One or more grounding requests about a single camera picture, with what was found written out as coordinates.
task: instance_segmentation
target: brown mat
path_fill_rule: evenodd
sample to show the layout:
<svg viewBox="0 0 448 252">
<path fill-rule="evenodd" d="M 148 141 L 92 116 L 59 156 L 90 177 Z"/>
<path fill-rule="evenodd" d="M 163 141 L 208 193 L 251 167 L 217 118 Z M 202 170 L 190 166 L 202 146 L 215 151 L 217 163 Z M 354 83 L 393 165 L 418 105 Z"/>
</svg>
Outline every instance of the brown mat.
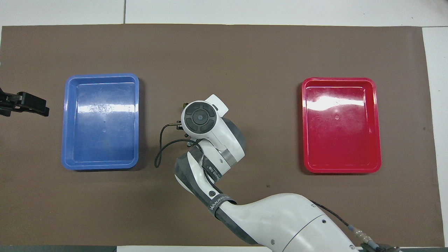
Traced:
<svg viewBox="0 0 448 252">
<path fill-rule="evenodd" d="M 294 192 L 377 242 L 444 245 L 421 28 L 15 26 L 3 28 L 0 53 L 3 90 L 43 97 L 50 108 L 49 117 L 0 118 L 1 244 L 246 245 L 175 180 L 185 145 L 171 146 L 162 166 L 153 166 L 160 128 L 179 120 L 183 102 L 215 93 L 247 141 L 246 157 L 217 184 L 239 204 Z M 137 166 L 66 170 L 66 79 L 123 72 L 140 78 Z M 376 82 L 383 158 L 377 173 L 305 172 L 297 89 L 308 77 Z M 181 137 L 168 129 L 164 139 Z"/>
</svg>

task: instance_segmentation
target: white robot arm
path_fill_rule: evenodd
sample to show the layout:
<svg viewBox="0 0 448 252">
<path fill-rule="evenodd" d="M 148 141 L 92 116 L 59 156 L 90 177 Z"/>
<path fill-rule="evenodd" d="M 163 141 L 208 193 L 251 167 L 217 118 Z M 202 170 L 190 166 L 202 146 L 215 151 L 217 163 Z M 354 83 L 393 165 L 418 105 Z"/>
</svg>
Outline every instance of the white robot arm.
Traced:
<svg viewBox="0 0 448 252">
<path fill-rule="evenodd" d="M 228 111 L 215 95 L 188 104 L 182 127 L 201 139 L 176 161 L 178 182 L 199 198 L 234 234 L 274 252 L 354 252 L 352 242 L 336 224 L 305 197 L 282 193 L 237 205 L 214 186 L 244 157 L 246 143 L 238 128 L 222 116 Z"/>
</svg>

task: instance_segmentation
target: white floor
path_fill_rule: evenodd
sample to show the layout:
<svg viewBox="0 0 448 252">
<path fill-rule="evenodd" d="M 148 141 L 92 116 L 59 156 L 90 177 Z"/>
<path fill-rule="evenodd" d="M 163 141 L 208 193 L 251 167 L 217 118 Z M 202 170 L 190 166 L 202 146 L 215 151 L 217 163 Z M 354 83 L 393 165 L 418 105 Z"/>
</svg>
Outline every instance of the white floor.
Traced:
<svg viewBox="0 0 448 252">
<path fill-rule="evenodd" d="M 448 246 L 448 1 L 446 0 L 0 0 L 1 26 L 121 23 L 421 26 L 426 50 L 440 200 Z M 217 250 L 119 247 L 120 252 Z M 265 252 L 266 248 L 222 251 Z"/>
</svg>

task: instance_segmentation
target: logo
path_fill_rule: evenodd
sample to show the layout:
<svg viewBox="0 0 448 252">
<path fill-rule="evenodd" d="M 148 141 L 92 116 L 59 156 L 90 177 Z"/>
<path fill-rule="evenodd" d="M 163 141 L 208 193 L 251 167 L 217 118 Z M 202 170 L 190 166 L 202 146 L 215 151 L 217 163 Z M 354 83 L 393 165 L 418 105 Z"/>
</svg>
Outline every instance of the logo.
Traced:
<svg viewBox="0 0 448 252">
<path fill-rule="evenodd" d="M 221 197 L 219 197 L 217 200 L 215 200 L 215 201 L 213 202 L 213 204 L 210 205 L 210 210 L 213 210 L 213 209 L 215 209 L 216 207 L 220 206 L 221 203 L 222 203 L 225 199 L 227 199 L 227 198 L 229 198 L 229 196 L 221 196 Z"/>
<path fill-rule="evenodd" d="M 220 176 L 213 167 L 209 166 L 208 169 L 211 171 L 211 173 L 213 173 L 213 175 L 216 177 L 217 180 L 220 179 Z"/>
</svg>

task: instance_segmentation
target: black cable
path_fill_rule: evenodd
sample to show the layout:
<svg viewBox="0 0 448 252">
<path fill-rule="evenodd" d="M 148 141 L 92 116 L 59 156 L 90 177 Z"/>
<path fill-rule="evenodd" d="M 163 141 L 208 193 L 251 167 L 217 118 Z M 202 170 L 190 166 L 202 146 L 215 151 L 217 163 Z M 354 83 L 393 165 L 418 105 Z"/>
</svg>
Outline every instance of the black cable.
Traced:
<svg viewBox="0 0 448 252">
<path fill-rule="evenodd" d="M 194 146 L 198 147 L 199 150 L 202 152 L 202 154 L 204 153 L 204 152 L 202 151 L 201 146 L 198 144 L 198 142 L 194 142 L 194 141 L 189 140 L 189 139 L 178 139 L 178 140 L 174 140 L 174 141 L 171 141 L 171 142 L 167 143 L 165 146 L 162 147 L 162 135 L 163 135 L 163 133 L 164 133 L 164 130 L 165 130 L 167 127 L 169 127 L 169 126 L 178 126 L 178 125 L 181 125 L 181 124 L 180 124 L 180 123 L 169 123 L 169 124 L 167 124 L 167 125 L 165 125 L 165 126 L 162 127 L 162 130 L 160 131 L 160 138 L 159 138 L 159 152 L 157 153 L 157 155 L 155 156 L 155 159 L 154 159 L 154 166 L 155 166 L 156 168 L 159 168 L 160 163 L 162 162 L 162 151 L 163 151 L 166 147 L 168 147 L 169 145 L 171 145 L 171 144 L 173 144 L 173 143 L 178 143 L 178 142 L 189 142 L 189 143 L 192 143 Z M 210 178 L 208 177 L 208 174 L 207 174 L 207 171 L 205 170 L 205 168 L 202 167 L 202 169 L 203 169 L 203 171 L 204 171 L 204 176 L 205 176 L 205 178 L 207 179 L 207 181 L 210 183 L 210 185 L 211 185 L 211 186 L 212 186 L 218 193 L 223 193 L 223 192 L 222 192 L 219 188 L 217 188 L 217 187 L 215 186 L 215 184 L 210 180 Z"/>
<path fill-rule="evenodd" d="M 344 225 L 349 226 L 349 224 L 347 222 L 345 222 L 339 215 L 337 215 L 335 212 L 331 211 L 330 209 L 326 208 L 325 206 L 310 200 L 311 202 L 313 202 L 313 204 L 315 204 L 316 206 L 319 206 L 320 208 L 326 210 L 327 212 L 331 213 L 332 215 L 334 215 L 336 218 L 338 218 L 338 220 L 340 220 Z"/>
<path fill-rule="evenodd" d="M 162 135 L 164 133 L 165 128 L 169 127 L 169 126 L 174 126 L 174 123 L 170 123 L 170 124 L 163 126 L 162 130 L 160 131 L 159 151 L 162 149 Z M 154 164 L 156 164 L 156 162 L 160 165 L 160 163 L 162 162 L 162 153 L 160 153 L 159 157 L 156 157 L 156 159 L 154 160 Z"/>
<path fill-rule="evenodd" d="M 204 176 L 205 176 L 205 178 L 207 179 L 207 181 L 210 183 L 210 185 L 211 185 L 211 186 L 212 186 L 218 193 L 223 193 L 219 188 L 217 188 L 217 187 L 215 186 L 214 183 L 211 182 L 210 178 L 208 177 L 207 171 L 205 170 L 204 167 L 202 167 L 202 170 L 204 170 Z"/>
<path fill-rule="evenodd" d="M 178 142 L 189 142 L 189 143 L 192 143 L 194 146 L 198 147 L 199 150 L 203 153 L 201 146 L 200 146 L 197 142 L 194 142 L 193 140 L 190 140 L 190 139 L 178 139 L 178 140 L 174 140 L 174 141 L 171 141 L 171 142 L 167 143 L 167 144 L 166 144 L 165 146 L 163 146 L 162 148 L 160 148 L 159 152 L 157 153 L 157 155 L 155 156 L 155 159 L 154 159 L 154 166 L 155 166 L 156 168 L 158 168 L 158 167 L 160 166 L 160 163 L 162 162 L 162 151 L 164 151 L 164 149 L 165 149 L 166 147 L 170 146 L 171 144 L 173 144 L 173 143 L 178 143 Z"/>
</svg>

